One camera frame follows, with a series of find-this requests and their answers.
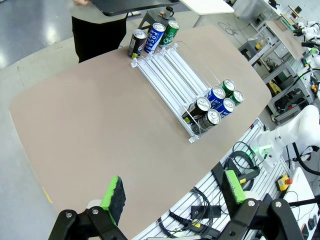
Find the green left gripper left finger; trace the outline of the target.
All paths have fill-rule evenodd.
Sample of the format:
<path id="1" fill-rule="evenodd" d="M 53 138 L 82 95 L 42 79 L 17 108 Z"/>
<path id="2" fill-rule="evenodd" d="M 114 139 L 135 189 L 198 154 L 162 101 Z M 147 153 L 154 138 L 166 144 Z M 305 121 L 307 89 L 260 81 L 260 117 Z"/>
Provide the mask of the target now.
<path id="1" fill-rule="evenodd" d="M 77 213 L 62 210 L 49 235 L 50 240 L 125 240 L 118 224 L 125 206 L 126 194 L 120 176 L 114 176 L 99 205 Z"/>

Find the green left gripper right finger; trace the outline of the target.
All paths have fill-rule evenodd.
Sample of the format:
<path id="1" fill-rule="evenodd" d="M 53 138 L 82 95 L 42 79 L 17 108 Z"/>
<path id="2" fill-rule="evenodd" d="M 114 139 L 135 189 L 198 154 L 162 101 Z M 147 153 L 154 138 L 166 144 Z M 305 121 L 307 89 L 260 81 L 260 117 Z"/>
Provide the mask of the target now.
<path id="1" fill-rule="evenodd" d="M 267 240 L 303 240 L 303 234 L 290 208 L 282 199 L 270 204 L 247 198 L 233 170 L 223 172 L 221 192 L 230 221 L 221 231 L 221 240 L 241 240 L 249 230 L 260 231 Z"/>

